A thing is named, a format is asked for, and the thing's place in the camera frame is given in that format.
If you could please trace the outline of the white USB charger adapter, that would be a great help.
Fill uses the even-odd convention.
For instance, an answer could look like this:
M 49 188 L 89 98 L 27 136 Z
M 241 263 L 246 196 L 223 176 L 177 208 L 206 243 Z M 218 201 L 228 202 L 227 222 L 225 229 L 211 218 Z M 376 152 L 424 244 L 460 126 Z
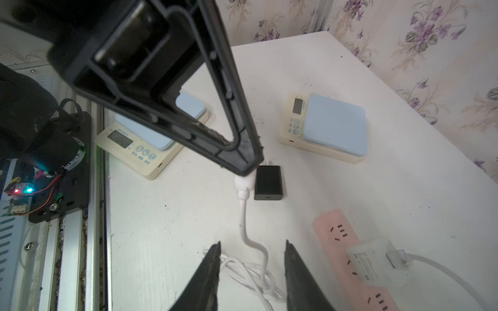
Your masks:
M 399 288 L 411 278 L 411 259 L 386 237 L 350 246 L 346 255 L 365 286 Z

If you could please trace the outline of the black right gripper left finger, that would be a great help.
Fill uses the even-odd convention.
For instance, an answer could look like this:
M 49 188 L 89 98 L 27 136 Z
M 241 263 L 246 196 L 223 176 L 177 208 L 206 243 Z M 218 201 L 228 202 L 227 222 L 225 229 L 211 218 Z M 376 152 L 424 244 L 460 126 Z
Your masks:
M 210 247 L 201 264 L 170 311 L 218 310 L 217 291 L 220 273 L 221 243 Z

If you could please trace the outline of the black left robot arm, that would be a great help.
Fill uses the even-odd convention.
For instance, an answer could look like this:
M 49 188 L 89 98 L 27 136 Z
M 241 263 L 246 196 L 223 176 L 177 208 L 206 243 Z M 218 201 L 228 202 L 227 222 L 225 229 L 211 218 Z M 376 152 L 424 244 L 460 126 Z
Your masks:
M 263 161 L 215 1 L 2 1 L 1 21 L 52 43 L 48 59 L 78 95 L 188 147 L 238 176 Z M 176 104 L 206 65 L 233 133 L 228 141 Z M 89 193 L 88 113 L 68 114 L 34 79 L 1 66 L 1 157 L 55 174 L 48 202 L 77 173 Z

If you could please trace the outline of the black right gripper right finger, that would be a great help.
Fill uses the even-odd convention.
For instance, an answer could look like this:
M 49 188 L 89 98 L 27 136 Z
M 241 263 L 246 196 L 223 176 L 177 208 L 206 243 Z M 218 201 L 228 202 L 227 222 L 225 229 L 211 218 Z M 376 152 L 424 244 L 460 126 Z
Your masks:
M 286 241 L 285 245 L 284 264 L 287 310 L 335 310 L 311 275 L 297 249 L 289 241 Z

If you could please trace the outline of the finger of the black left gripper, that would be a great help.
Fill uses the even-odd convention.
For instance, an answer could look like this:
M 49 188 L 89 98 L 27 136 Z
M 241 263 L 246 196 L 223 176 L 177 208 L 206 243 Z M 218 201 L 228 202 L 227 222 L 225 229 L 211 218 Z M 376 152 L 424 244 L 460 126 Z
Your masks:
M 79 95 L 238 176 L 263 161 L 215 1 L 2 1 L 1 21 L 49 41 L 49 62 Z M 200 66 L 210 73 L 232 140 L 176 106 Z

